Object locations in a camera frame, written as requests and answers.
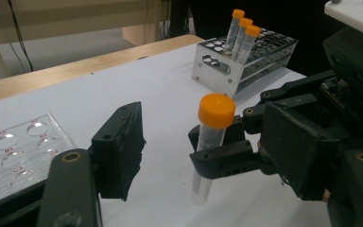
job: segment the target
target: black cable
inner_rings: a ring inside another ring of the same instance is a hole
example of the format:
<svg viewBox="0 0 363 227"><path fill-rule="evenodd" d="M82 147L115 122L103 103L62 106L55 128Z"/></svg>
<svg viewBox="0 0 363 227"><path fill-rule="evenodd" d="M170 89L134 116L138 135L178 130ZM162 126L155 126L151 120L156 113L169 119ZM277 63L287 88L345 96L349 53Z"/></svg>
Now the black cable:
<svg viewBox="0 0 363 227"><path fill-rule="evenodd" d="M30 65L30 71L34 72L34 67L32 66L31 60L29 59L26 51L25 44L23 43L22 33L20 32L19 24L17 23L16 15L14 14L13 5L11 4L11 0L8 0L8 4L11 10L11 16L13 18L14 27L16 28L17 38L19 39L20 46L22 47L23 53L25 53L28 64Z"/></svg>
<svg viewBox="0 0 363 227"><path fill-rule="evenodd" d="M25 66L23 65L22 60L20 59L19 55L17 54L16 50L14 49L13 43L12 43L11 38L9 36L8 26L6 25L5 21L2 20L1 17L0 17L0 25L5 30L5 34L6 34L7 38L8 38L8 42L9 42L10 48L13 51L13 54L16 56L17 60L19 61L20 66L23 69L23 73L26 73Z"/></svg>

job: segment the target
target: orange screw cap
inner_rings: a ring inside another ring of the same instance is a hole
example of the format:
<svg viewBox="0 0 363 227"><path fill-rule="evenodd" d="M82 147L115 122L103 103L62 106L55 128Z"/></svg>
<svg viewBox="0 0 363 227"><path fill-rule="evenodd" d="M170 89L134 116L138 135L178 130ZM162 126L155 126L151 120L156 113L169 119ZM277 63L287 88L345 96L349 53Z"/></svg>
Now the orange screw cap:
<svg viewBox="0 0 363 227"><path fill-rule="evenodd" d="M211 128L224 129L232 125L235 104L222 94L209 94L199 103L199 120Z"/></svg>
<svg viewBox="0 0 363 227"><path fill-rule="evenodd" d="M233 16L233 18L241 19L244 17L244 13L245 12L241 9L235 9L235 10L233 10L232 16Z"/></svg>
<svg viewBox="0 0 363 227"><path fill-rule="evenodd" d="M247 26L246 28L246 34L253 37L258 37L259 33L261 33L261 27L259 26Z"/></svg>
<svg viewBox="0 0 363 227"><path fill-rule="evenodd" d="M242 27L252 26L252 19L249 19L249 18L241 18L239 25L242 26Z"/></svg>

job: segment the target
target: white tabletop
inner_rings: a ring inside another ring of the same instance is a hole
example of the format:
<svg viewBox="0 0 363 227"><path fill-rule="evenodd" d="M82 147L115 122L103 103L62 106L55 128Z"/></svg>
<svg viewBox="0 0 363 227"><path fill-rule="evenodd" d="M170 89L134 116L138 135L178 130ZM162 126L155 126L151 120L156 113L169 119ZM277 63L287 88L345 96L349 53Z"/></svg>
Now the white tabletop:
<svg viewBox="0 0 363 227"><path fill-rule="evenodd" d="M78 79L0 100L0 130L49 111L80 148L120 106L141 101L141 170L127 202L101 200L104 226L330 226L326 204L301 201L278 175L259 171L215 180L207 203L189 199L193 149L187 133L209 89L191 79L196 46L94 72ZM302 75L283 69L235 98L236 114L255 105L259 92ZM259 135L248 137L256 149Z"/></svg>

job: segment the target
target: white test tube rack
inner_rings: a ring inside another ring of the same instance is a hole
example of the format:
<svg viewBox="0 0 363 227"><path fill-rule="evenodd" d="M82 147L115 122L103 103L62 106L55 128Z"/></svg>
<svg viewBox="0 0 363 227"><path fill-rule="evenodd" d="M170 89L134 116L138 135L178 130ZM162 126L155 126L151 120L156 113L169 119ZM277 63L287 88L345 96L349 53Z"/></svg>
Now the white test tube rack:
<svg viewBox="0 0 363 227"><path fill-rule="evenodd" d="M224 55L225 38L197 44L192 79L214 92L234 97L258 79L286 67L298 40L262 29L246 64Z"/></svg>

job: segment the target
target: clear plastic tube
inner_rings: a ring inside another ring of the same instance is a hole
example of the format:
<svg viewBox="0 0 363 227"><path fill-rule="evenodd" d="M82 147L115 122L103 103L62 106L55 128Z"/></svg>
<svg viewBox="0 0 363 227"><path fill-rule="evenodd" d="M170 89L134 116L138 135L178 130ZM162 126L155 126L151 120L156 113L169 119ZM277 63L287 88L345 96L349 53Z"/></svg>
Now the clear plastic tube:
<svg viewBox="0 0 363 227"><path fill-rule="evenodd" d="M244 37L243 43L241 44L241 49L238 53L237 62L241 64L246 64L249 59L252 47L255 44L255 39L259 36L261 28L258 26L247 26L246 36Z"/></svg>
<svg viewBox="0 0 363 227"><path fill-rule="evenodd" d="M214 129L204 124L199 126L199 143L197 151L220 147L223 143L223 136L226 129ZM212 180L201 177L194 171L191 201L195 205L203 205L208 200Z"/></svg>
<svg viewBox="0 0 363 227"><path fill-rule="evenodd" d="M197 152L220 147L226 128L233 123L235 104L222 94L204 96L199 104L199 143ZM191 201L203 205L211 190L212 180L201 177L194 171Z"/></svg>
<svg viewBox="0 0 363 227"><path fill-rule="evenodd" d="M233 19L231 22L231 26L229 27L229 32L228 36L226 37L226 43L224 48L224 52L226 55L231 55L233 52L233 45L239 28L238 24L240 22L240 19L244 17L244 13L245 12L240 9L235 9L233 11Z"/></svg>
<svg viewBox="0 0 363 227"><path fill-rule="evenodd" d="M252 25L252 20L248 19L248 18L242 18L240 19L240 23L238 24L239 28L238 28L238 32L237 32L237 36L234 42L234 46L233 46L233 52L232 52L232 59L233 60L237 60L238 57L238 53L240 52L241 49L241 44L243 43L244 37L246 36L246 28L247 26L251 26Z"/></svg>

